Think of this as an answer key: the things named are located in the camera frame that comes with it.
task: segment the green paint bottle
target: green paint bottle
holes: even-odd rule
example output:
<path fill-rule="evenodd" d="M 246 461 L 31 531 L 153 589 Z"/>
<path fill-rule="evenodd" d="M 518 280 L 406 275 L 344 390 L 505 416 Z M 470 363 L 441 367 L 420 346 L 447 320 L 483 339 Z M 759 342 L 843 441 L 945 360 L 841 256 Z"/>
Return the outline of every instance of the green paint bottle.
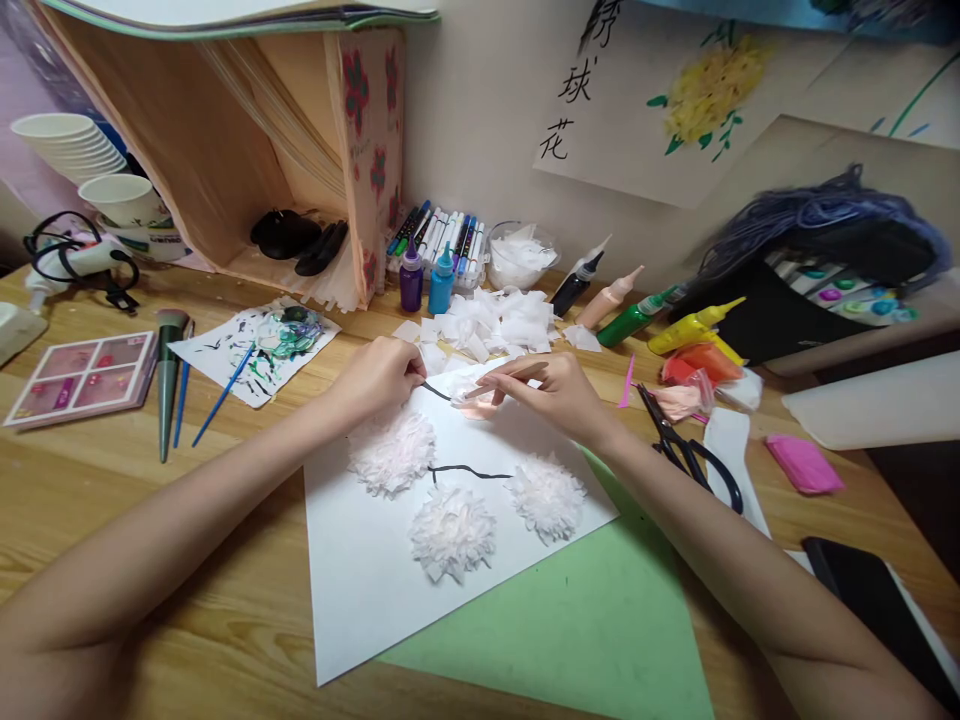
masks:
<path fill-rule="evenodd" d="M 663 308 L 666 299 L 676 289 L 677 286 L 674 285 L 659 295 L 650 295 L 636 305 L 631 305 L 597 333 L 597 340 L 604 347 L 619 345 L 637 330 L 641 330 L 652 323 L 653 318 Z"/>

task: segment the purple yarn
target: purple yarn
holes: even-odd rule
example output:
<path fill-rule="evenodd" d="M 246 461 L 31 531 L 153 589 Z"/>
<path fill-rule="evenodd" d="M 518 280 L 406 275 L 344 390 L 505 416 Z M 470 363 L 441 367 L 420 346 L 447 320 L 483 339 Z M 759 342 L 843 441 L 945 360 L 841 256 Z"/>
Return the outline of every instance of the purple yarn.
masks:
<path fill-rule="evenodd" d="M 905 294 L 926 287 L 953 267 L 950 245 L 939 231 L 899 195 L 864 188 L 862 172 L 863 165 L 858 163 L 822 185 L 760 193 L 717 234 L 694 283 L 699 286 L 719 280 L 788 230 L 827 227 L 847 220 L 892 220 L 930 243 L 936 259 L 922 278 L 905 286 Z"/>

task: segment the black paint bottle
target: black paint bottle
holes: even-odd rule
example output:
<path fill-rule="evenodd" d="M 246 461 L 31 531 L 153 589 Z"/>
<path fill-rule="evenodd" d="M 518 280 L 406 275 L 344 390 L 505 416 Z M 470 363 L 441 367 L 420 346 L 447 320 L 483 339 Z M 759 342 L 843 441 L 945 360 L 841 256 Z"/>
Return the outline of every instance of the black paint bottle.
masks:
<path fill-rule="evenodd" d="M 563 285 L 557 290 L 553 299 L 553 314 L 557 317 L 563 317 L 567 311 L 573 307 L 573 304 L 583 295 L 584 291 L 590 287 L 590 278 L 597 273 L 597 265 L 600 258 L 603 257 L 603 251 L 593 260 L 586 262 L 577 268 L 577 271 L 563 281 Z"/>

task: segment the yellow paint bottle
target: yellow paint bottle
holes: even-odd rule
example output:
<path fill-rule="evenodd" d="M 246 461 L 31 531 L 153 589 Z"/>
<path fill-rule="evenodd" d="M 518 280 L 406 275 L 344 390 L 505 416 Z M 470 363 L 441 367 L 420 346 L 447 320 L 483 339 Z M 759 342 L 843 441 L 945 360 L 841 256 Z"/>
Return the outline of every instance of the yellow paint bottle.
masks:
<path fill-rule="evenodd" d="M 650 352 L 657 355 L 666 355 L 672 350 L 693 345 L 698 342 L 712 342 L 723 354 L 729 357 L 738 365 L 744 364 L 744 359 L 727 345 L 720 336 L 717 335 L 713 326 L 723 320 L 727 313 L 737 305 L 746 300 L 745 297 L 734 300 L 726 305 L 711 305 L 700 312 L 690 313 L 684 318 L 677 320 L 662 333 L 650 339 L 647 347 Z"/>

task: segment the pink palette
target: pink palette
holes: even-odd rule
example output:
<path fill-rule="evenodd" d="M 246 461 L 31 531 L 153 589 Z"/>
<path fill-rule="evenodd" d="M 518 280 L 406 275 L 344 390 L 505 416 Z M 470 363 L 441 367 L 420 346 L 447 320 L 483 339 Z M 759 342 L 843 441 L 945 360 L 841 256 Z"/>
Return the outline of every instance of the pink palette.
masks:
<path fill-rule="evenodd" d="M 4 426 L 26 430 L 140 407 L 156 339 L 145 332 L 47 348 Z"/>

